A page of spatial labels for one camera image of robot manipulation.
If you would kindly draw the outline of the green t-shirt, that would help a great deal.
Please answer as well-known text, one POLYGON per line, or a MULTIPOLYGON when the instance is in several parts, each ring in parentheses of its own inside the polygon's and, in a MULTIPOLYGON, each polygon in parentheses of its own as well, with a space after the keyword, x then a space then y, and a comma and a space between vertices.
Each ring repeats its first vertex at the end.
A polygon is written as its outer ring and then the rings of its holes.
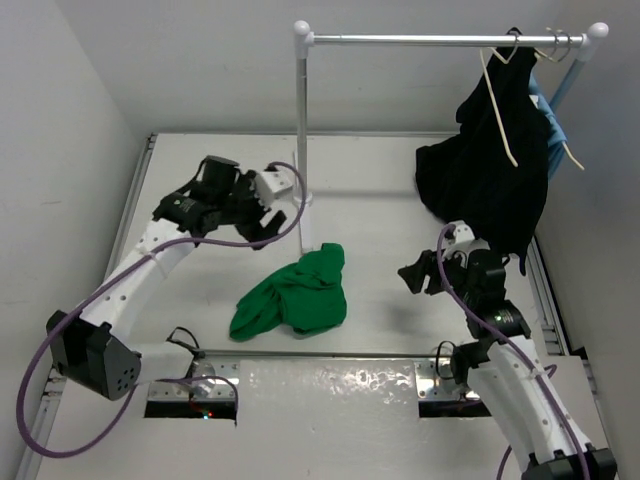
POLYGON ((345 252, 324 243, 252 288, 236 304, 229 326, 234 341, 248 341, 280 325, 297 336, 316 335, 340 326, 347 316, 342 286, 345 252))

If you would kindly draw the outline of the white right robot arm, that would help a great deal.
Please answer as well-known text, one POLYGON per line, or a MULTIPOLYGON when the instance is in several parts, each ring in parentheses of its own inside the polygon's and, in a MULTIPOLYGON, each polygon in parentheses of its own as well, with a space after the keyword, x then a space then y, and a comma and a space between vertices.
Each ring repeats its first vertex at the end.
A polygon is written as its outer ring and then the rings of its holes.
POLYGON ((617 463, 562 404, 522 313, 506 297, 507 259, 476 249, 450 256, 426 250, 398 274, 414 293, 453 293, 472 342, 457 345, 450 380, 479 395, 515 455, 524 479, 613 479, 617 463))

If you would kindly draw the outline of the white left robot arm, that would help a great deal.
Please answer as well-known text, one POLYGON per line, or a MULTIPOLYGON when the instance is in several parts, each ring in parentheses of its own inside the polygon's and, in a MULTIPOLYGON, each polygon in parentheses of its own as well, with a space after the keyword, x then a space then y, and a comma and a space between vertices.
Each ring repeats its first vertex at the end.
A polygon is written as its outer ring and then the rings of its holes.
POLYGON ((112 401, 138 384, 186 377, 196 358, 194 348, 171 340, 131 342, 140 313, 200 239, 219 227, 233 226, 254 250, 277 236, 286 216, 272 212, 271 205, 292 188, 274 166, 241 171, 235 161, 205 157, 191 180, 159 202, 96 299, 77 313, 58 311, 48 320, 55 369, 112 401))

